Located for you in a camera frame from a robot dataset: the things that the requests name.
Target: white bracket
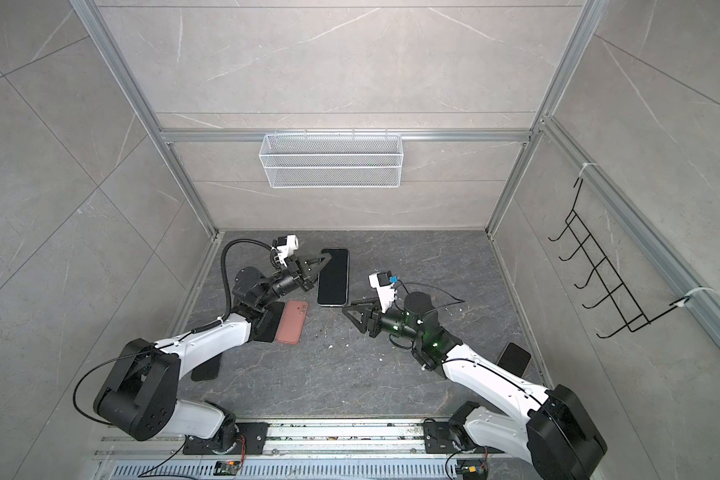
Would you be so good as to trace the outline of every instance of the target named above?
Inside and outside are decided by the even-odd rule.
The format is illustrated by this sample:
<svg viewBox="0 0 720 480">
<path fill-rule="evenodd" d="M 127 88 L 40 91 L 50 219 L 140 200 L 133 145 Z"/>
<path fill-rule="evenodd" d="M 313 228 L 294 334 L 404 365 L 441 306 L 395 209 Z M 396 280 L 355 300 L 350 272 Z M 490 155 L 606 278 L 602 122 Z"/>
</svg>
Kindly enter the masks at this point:
<svg viewBox="0 0 720 480">
<path fill-rule="evenodd" d="M 280 242 L 278 242 L 277 259 L 280 261 L 280 265 L 285 265 L 286 258 L 288 258 L 290 255 L 293 255 L 293 253 L 297 250 L 298 238 L 296 237 L 296 235 L 288 235 L 286 237 L 286 242 L 283 245 L 280 245 Z"/>
<path fill-rule="evenodd" d="M 368 275 L 368 281 L 370 281 L 371 286 L 376 289 L 378 299 L 382 304 L 382 313 L 386 313 L 394 303 L 394 299 L 397 298 L 397 293 L 394 291 L 394 284 L 398 281 L 398 278 L 396 276 L 390 276 L 389 272 L 376 272 L 375 274 Z"/>
</svg>

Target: gray stone floor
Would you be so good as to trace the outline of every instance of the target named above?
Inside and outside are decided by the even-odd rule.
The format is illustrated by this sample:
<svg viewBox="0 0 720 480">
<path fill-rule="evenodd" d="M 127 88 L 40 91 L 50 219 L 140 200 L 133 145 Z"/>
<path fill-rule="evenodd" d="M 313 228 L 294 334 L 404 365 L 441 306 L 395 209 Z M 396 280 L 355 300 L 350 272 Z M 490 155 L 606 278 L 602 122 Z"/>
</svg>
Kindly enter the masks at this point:
<svg viewBox="0 0 720 480">
<path fill-rule="evenodd" d="M 269 243 L 288 232 L 228 232 Z M 401 280 L 439 286 L 460 305 L 440 313 L 442 326 L 495 362 L 507 342 L 527 348 L 500 267 L 480 231 L 306 231 L 296 232 L 300 254 L 322 248 L 349 249 L 349 298 L 374 295 L 368 274 L 391 270 Z M 202 287 L 190 325 L 215 319 L 224 310 L 218 258 Z M 268 255 L 259 246 L 231 248 L 230 277 L 253 265 L 269 275 Z M 432 291 L 433 304 L 448 297 Z M 250 342 L 225 352 L 219 377 L 180 384 L 180 398 L 211 400 L 238 416 L 449 416 L 467 400 L 488 404 L 471 390 L 423 372 L 410 352 L 394 348 L 386 335 L 361 334 L 338 308 L 320 307 L 316 289 L 284 300 L 309 302 L 296 345 Z M 539 382 L 532 364 L 526 378 Z"/>
</svg>

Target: phone case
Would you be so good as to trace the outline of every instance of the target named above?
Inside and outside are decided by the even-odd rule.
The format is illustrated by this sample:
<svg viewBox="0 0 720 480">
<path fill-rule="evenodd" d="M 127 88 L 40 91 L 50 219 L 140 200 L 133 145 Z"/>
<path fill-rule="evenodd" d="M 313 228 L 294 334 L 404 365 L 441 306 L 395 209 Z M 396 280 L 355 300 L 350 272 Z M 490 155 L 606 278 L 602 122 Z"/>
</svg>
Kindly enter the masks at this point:
<svg viewBox="0 0 720 480">
<path fill-rule="evenodd" d="M 302 336 L 304 319 L 307 317 L 307 302 L 290 300 L 282 312 L 280 327 L 277 329 L 275 341 L 295 345 Z"/>
</svg>

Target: black cable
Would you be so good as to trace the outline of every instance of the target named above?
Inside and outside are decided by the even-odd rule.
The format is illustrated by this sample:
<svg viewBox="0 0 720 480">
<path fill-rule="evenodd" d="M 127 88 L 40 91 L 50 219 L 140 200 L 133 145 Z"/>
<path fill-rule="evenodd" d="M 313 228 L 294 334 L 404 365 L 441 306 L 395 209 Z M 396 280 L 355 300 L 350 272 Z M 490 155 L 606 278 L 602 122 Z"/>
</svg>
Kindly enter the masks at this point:
<svg viewBox="0 0 720 480">
<path fill-rule="evenodd" d="M 410 293 L 410 292 L 408 292 L 408 288 L 405 286 L 405 283 L 403 283 L 402 280 L 398 280 L 398 282 L 400 282 L 400 284 L 402 285 L 402 287 L 405 289 L 405 293 Z M 427 283 L 419 283 L 419 282 L 408 282 L 408 283 L 410 283 L 411 285 L 427 286 L 427 287 L 429 287 L 429 288 L 433 288 L 433 289 L 435 289 L 435 290 L 441 291 L 442 293 L 445 293 L 446 295 L 450 296 L 452 299 L 456 300 L 455 302 L 444 303 L 443 305 L 436 306 L 436 307 L 433 308 L 432 310 L 428 310 L 427 312 L 424 312 L 424 313 L 422 314 L 422 316 L 427 315 L 428 313 L 432 313 L 432 312 L 434 312 L 434 311 L 436 311 L 436 310 L 440 310 L 441 308 L 444 308 L 444 307 L 446 307 L 446 306 L 458 305 L 459 303 L 464 303 L 464 302 L 466 301 L 466 300 L 462 300 L 462 299 L 454 296 L 452 293 L 449 293 L 449 292 L 443 290 L 443 289 L 440 288 L 439 286 L 428 285 Z"/>
<path fill-rule="evenodd" d="M 400 345 L 399 343 L 395 343 L 395 342 L 394 342 L 394 340 L 392 339 L 392 334 L 391 334 L 391 333 L 389 334 L 389 342 L 390 342 L 391 344 L 393 344 L 394 346 L 396 346 L 397 348 L 399 348 L 399 349 L 403 349 L 403 350 L 411 350 L 411 349 L 413 349 L 413 341 L 412 341 L 412 340 L 411 340 L 411 346 Z"/>
<path fill-rule="evenodd" d="M 117 360 L 122 360 L 122 359 L 129 359 L 129 358 L 131 358 L 131 357 L 139 356 L 139 355 L 144 355 L 144 354 L 146 354 L 146 353 L 147 353 L 147 352 L 139 352 L 139 353 L 132 353 L 132 354 L 130 354 L 130 355 L 119 356 L 119 357 L 117 357 L 117 358 L 115 358 L 115 359 L 112 359 L 112 360 L 106 360 L 104 363 L 100 363 L 99 365 L 96 365 L 94 368 L 88 370 L 88 372 L 86 372 L 86 374 L 83 375 L 82 378 L 80 378 L 80 380 L 77 381 L 77 385 L 74 386 L 74 390 L 72 390 L 72 406 L 74 407 L 74 409 L 77 410 L 77 412 L 78 412 L 79 414 L 81 414 L 81 415 L 84 416 L 85 418 L 88 418 L 89 420 L 93 420 L 94 422 L 100 423 L 100 424 L 102 424 L 102 425 L 113 426 L 113 425 L 112 425 L 111 423 L 109 423 L 109 422 L 105 422 L 104 420 L 99 420 L 98 418 L 94 418 L 94 417 L 88 415 L 86 412 L 83 412 L 82 410 L 80 410 L 80 408 L 77 406 L 77 389 L 80 388 L 80 384 L 83 382 L 83 380 L 85 380 L 85 377 L 87 377 L 88 375 L 90 375 L 91 373 L 93 373 L 94 370 L 99 369 L 99 368 L 105 366 L 107 363 L 116 362 Z"/>
<path fill-rule="evenodd" d="M 230 247 L 232 245 L 237 244 L 254 244 L 266 248 L 270 250 L 270 252 L 273 250 L 270 245 L 267 245 L 264 242 L 260 242 L 258 240 L 252 240 L 250 238 L 236 238 L 229 242 L 227 245 L 224 245 L 224 249 L 221 251 L 221 282 L 224 284 L 224 301 L 226 302 L 226 309 L 224 310 L 224 315 L 221 317 L 221 320 L 228 319 L 230 317 L 230 314 L 232 314 L 232 294 L 230 293 L 230 279 L 227 278 L 226 273 L 226 253 L 230 251 Z M 271 253 L 269 255 L 269 260 L 275 268 L 278 268 L 277 266 L 275 266 L 275 262 Z"/>
<path fill-rule="evenodd" d="M 156 475 L 147 475 L 147 473 L 149 473 L 149 472 L 154 472 L 154 471 L 157 470 L 158 468 L 164 466 L 169 460 L 171 460 L 174 456 L 176 456 L 176 454 L 179 453 L 179 451 L 180 451 L 182 448 L 184 448 L 184 446 L 186 445 L 187 439 L 188 439 L 188 437 L 187 437 L 186 435 L 184 435 L 184 443 L 181 444 L 181 447 L 178 447 L 174 453 L 170 454 L 170 456 L 169 456 L 168 458 L 166 458 L 165 460 L 163 460 L 163 461 L 160 462 L 159 464 L 153 466 L 152 468 L 150 468 L 150 469 L 147 470 L 146 472 L 142 472 L 142 473 L 140 473 L 139 475 L 137 475 L 136 478 L 171 477 L 171 478 L 188 478 L 189 480 L 198 480 L 197 478 L 191 477 L 191 476 L 189 476 L 189 475 L 178 475 L 178 474 L 177 474 L 177 475 L 174 475 L 173 473 L 161 473 L 161 474 L 156 474 Z"/>
<path fill-rule="evenodd" d="M 467 451 L 466 448 L 462 448 L 458 452 L 451 453 L 451 456 L 445 460 L 445 475 L 448 475 L 448 478 L 450 478 L 450 480 L 455 480 L 455 478 L 451 477 L 451 473 L 448 471 L 448 462 L 450 462 L 451 458 L 453 458 L 455 455 L 458 455 L 459 453 L 466 452 L 466 451 Z"/>
</svg>

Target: wire mesh basket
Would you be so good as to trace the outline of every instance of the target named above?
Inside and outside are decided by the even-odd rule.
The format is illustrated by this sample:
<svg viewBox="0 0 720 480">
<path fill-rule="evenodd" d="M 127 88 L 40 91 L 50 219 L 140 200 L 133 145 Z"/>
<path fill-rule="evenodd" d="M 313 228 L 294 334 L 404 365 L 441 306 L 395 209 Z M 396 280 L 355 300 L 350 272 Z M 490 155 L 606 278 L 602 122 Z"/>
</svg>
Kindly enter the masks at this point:
<svg viewBox="0 0 720 480">
<path fill-rule="evenodd" d="M 399 187 L 403 142 L 385 132 L 268 134 L 259 158 L 272 188 Z"/>
</svg>

